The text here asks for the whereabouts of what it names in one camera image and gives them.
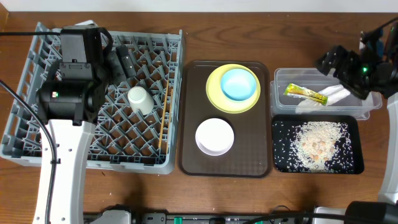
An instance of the blue bowl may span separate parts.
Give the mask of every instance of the blue bowl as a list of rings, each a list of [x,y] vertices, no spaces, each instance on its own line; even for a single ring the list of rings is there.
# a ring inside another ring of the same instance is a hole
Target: blue bowl
[[[231,100],[247,100],[256,91],[256,79],[244,69],[232,69],[221,78],[221,90]]]

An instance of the wood grain surface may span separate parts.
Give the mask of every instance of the wood grain surface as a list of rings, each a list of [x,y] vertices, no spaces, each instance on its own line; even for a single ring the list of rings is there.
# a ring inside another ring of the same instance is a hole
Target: wood grain surface
[[[6,27],[8,14],[9,14],[8,10],[0,3],[0,30],[1,30],[1,32]]]
[[[396,14],[306,13],[133,13],[12,12],[6,31],[33,31],[38,21],[63,27],[93,19],[108,30],[178,34],[192,60],[244,60],[284,67],[312,67],[332,45],[358,49],[361,30],[372,30]],[[0,78],[16,89],[32,37],[0,38]],[[0,130],[12,98],[0,90]],[[85,212],[121,203],[139,212],[267,213],[276,205],[292,210],[314,205],[345,208],[353,200],[375,201],[386,168],[389,118],[386,100],[359,122],[365,171],[360,175],[284,174],[265,179],[190,177],[176,166],[170,175],[87,170]],[[40,169],[0,159],[0,222],[31,223]]]

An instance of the dish rack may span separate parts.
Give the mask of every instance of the dish rack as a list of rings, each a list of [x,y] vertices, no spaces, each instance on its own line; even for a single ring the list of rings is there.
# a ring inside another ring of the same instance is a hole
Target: dish rack
[[[38,23],[35,31],[59,30],[50,30]],[[179,35],[109,33],[113,38],[113,49],[121,44],[129,48],[135,75],[118,86],[108,87],[106,103],[98,114],[98,124],[88,152],[87,168],[169,174],[174,169],[177,146],[185,53],[182,30]],[[47,78],[51,64],[61,58],[59,36],[33,38],[17,94],[34,110],[37,110],[36,91]],[[136,85],[147,89],[155,101],[154,109],[145,116],[141,112],[133,112],[128,103],[127,92]],[[166,112],[161,132],[163,110]],[[23,166],[41,166],[41,155],[39,125],[14,100],[2,137],[0,156]]]

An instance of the brown tray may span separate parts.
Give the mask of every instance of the brown tray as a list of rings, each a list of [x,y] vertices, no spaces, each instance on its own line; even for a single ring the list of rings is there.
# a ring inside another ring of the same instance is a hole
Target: brown tray
[[[251,69],[259,79],[261,95],[250,110],[229,114],[215,108],[206,95],[206,81],[219,66],[236,63]],[[265,177],[272,169],[269,72],[258,62],[190,62],[183,78],[182,130],[178,165],[188,175]],[[210,118],[227,121],[234,130],[232,148],[221,156],[203,153],[195,142],[199,124]]]

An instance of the white cup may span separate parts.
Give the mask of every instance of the white cup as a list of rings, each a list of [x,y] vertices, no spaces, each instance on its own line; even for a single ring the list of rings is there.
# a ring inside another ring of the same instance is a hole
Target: white cup
[[[143,115],[147,115],[154,109],[154,99],[141,86],[131,88],[127,93],[127,98],[134,112],[141,110]]]

